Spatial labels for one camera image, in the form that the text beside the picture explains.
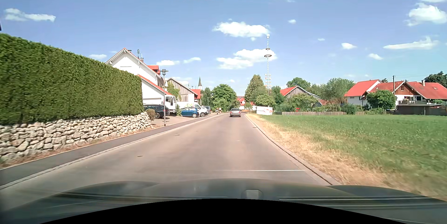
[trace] blue car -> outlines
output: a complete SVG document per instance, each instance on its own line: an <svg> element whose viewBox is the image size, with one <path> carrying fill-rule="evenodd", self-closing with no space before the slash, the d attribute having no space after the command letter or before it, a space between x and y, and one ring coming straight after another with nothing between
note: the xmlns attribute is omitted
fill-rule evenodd
<svg viewBox="0 0 447 224"><path fill-rule="evenodd" d="M198 116L198 110L197 110L197 108L194 108L194 107L183 108L181 113L182 113L183 117L197 118L197 116Z"/></svg>

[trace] wooden fence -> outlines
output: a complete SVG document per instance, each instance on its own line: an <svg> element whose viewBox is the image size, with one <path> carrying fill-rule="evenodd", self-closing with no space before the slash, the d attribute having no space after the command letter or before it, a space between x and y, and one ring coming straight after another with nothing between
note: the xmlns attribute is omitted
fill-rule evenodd
<svg viewBox="0 0 447 224"><path fill-rule="evenodd" d="M358 111L355 113L356 115L364 115L364 111ZM324 111L324 112L316 112L316 111L303 111L303 112L295 112L295 111L288 111L288 112L282 112L282 115L294 115L294 116L301 116L301 115L312 115L312 116L330 116L330 115L346 115L346 112L342 111Z"/></svg>

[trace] hedge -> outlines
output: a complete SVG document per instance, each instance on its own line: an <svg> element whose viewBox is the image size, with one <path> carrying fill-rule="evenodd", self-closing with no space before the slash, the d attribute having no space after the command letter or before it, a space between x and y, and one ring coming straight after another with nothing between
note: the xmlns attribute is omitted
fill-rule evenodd
<svg viewBox="0 0 447 224"><path fill-rule="evenodd" d="M5 33L0 91L0 124L143 112L138 76Z"/></svg>

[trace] asphalt road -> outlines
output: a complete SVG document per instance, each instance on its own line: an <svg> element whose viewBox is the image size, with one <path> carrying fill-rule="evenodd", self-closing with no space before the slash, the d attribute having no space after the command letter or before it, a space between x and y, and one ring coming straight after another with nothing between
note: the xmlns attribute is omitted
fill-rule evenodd
<svg viewBox="0 0 447 224"><path fill-rule="evenodd" d="M271 143L248 118L229 114L186 125L0 190L3 210L110 181L263 178L327 185Z"/></svg>

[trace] white sign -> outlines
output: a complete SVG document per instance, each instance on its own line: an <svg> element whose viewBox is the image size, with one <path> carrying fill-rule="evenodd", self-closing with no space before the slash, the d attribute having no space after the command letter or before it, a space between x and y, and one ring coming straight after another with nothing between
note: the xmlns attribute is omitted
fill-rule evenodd
<svg viewBox="0 0 447 224"><path fill-rule="evenodd" d="M273 113L273 107L256 107L256 114L271 115Z"/></svg>

